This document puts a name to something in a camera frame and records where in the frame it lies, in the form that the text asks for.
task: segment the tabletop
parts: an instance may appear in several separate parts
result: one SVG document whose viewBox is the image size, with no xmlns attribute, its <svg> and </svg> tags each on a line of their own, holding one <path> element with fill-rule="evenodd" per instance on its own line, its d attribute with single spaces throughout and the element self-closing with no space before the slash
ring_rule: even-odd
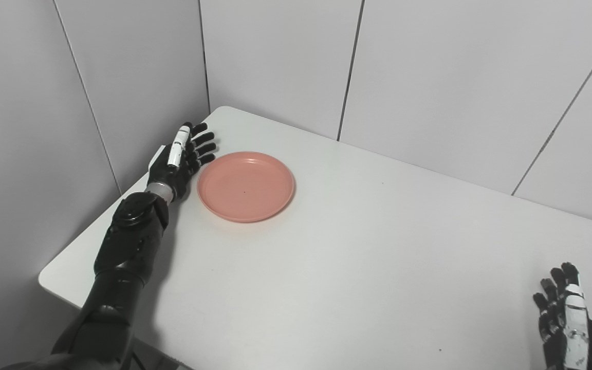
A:
<svg viewBox="0 0 592 370">
<path fill-rule="evenodd" d="M 171 205 L 135 331 L 174 360 L 195 370 L 544 368 L 531 295 L 565 261 L 580 270 L 592 318 L 592 220 L 242 110 L 205 122 L 217 155 L 272 155 L 296 192 L 251 224 L 208 211 L 197 177 Z M 43 269 L 43 288 L 84 303 L 118 202 Z"/>
</svg>

